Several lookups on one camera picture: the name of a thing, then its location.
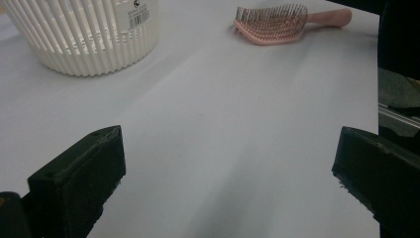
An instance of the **pink hairbrush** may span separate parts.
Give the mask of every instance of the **pink hairbrush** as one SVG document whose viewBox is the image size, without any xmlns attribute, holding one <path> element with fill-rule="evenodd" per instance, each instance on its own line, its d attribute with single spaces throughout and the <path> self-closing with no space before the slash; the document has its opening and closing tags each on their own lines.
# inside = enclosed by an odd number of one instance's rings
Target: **pink hairbrush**
<svg viewBox="0 0 420 238">
<path fill-rule="evenodd" d="M 277 45 L 299 40 L 306 23 L 344 27 L 351 20 L 350 9 L 308 14 L 303 5 L 285 4 L 263 9 L 239 7 L 234 23 L 254 44 Z"/>
</svg>

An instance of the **barcode sticker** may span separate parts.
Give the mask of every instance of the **barcode sticker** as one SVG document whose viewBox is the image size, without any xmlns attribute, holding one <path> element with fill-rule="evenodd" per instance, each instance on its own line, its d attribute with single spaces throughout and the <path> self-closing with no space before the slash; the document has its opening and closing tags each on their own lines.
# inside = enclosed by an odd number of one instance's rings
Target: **barcode sticker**
<svg viewBox="0 0 420 238">
<path fill-rule="evenodd" d="M 117 24 L 121 33 L 140 27 L 151 18 L 146 0 L 128 0 L 117 4 Z"/>
</svg>

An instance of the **white plastic basket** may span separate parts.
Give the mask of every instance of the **white plastic basket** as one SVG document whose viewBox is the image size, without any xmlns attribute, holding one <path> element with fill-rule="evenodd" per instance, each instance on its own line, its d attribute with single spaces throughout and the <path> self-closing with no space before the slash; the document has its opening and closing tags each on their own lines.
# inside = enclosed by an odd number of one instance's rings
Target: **white plastic basket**
<svg viewBox="0 0 420 238">
<path fill-rule="evenodd" d="M 0 0 L 41 62 L 70 75 L 112 72 L 158 41 L 158 0 Z"/>
</svg>

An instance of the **barcode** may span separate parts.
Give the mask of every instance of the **barcode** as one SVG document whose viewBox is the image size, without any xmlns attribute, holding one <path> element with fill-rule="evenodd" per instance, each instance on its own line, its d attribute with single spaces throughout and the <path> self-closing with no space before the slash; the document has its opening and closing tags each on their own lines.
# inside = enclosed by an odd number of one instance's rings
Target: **barcode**
<svg viewBox="0 0 420 238">
<path fill-rule="evenodd" d="M 144 24 L 149 19 L 149 10 L 147 8 L 142 9 L 139 15 L 129 19 L 130 21 L 130 30 Z"/>
</svg>

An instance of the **table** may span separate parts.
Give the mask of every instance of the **table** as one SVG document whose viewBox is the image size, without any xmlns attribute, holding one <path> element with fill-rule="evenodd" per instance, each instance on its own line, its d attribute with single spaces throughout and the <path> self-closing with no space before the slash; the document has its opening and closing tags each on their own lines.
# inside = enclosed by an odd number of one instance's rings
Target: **table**
<svg viewBox="0 0 420 238">
<path fill-rule="evenodd" d="M 331 173 L 342 126 L 377 132 L 378 17 L 353 9 L 344 29 L 273 47 L 235 31 L 238 6 L 279 3 L 160 0 L 157 47 L 88 78 L 43 67 L 0 15 L 0 190 L 24 195 L 28 176 L 118 124 L 128 173 L 89 237 L 378 237 Z"/>
</svg>

